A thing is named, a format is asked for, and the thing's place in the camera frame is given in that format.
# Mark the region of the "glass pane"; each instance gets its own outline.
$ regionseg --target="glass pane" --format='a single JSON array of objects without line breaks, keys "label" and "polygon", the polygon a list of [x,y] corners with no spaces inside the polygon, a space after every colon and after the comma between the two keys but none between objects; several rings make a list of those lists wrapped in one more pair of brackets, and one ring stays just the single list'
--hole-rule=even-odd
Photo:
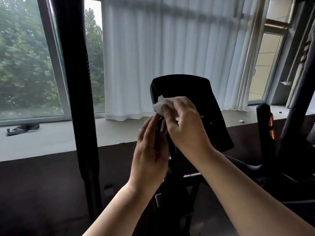
[{"label": "glass pane", "polygon": [[278,48],[282,37],[280,35],[264,34],[260,45],[259,54],[255,66],[255,72],[250,85],[249,100],[263,98],[270,73],[277,58]]},{"label": "glass pane", "polygon": [[0,120],[63,115],[37,0],[0,0]]},{"label": "glass pane", "polygon": [[293,0],[270,0],[267,18],[288,22]]},{"label": "glass pane", "polygon": [[105,111],[101,3],[84,0],[86,45],[89,58],[94,112]]}]

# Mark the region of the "left hand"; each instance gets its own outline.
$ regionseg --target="left hand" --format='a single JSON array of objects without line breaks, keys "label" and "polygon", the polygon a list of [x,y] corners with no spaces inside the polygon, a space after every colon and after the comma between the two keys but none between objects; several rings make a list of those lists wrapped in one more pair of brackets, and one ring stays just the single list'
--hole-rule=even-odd
[{"label": "left hand", "polygon": [[168,143],[163,132],[156,135],[158,120],[153,115],[140,130],[128,185],[151,198],[168,170]]}]

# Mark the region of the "hand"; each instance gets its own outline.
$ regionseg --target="hand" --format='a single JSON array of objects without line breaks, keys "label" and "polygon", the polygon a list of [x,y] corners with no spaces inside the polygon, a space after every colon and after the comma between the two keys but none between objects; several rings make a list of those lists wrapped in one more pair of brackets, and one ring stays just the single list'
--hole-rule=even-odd
[{"label": "hand", "polygon": [[166,101],[175,108],[172,109],[167,104],[162,106],[167,130],[175,146],[190,161],[194,161],[200,151],[212,149],[195,105],[187,97],[167,98]]},{"label": "hand", "polygon": [[156,135],[160,115],[155,113],[140,130],[128,185],[152,198],[168,170],[168,143],[163,132]]}]

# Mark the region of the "tissue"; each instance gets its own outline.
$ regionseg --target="tissue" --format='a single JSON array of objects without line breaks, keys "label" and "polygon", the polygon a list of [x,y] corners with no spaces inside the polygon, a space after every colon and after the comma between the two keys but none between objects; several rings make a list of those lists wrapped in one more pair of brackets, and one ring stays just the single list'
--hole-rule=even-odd
[{"label": "tissue", "polygon": [[174,108],[174,106],[171,103],[167,102],[162,95],[158,97],[158,102],[153,104],[152,107],[155,111],[158,112],[158,114],[163,115],[162,106],[164,104],[167,104],[171,108]]}]

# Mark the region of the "sheer curtain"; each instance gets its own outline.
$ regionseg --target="sheer curtain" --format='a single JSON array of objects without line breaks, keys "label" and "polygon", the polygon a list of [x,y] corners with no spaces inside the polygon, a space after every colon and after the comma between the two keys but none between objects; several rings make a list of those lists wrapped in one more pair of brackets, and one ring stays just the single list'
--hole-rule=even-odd
[{"label": "sheer curtain", "polygon": [[106,119],[151,116],[151,81],[169,74],[205,77],[221,109],[243,110],[264,4],[102,0]]}]

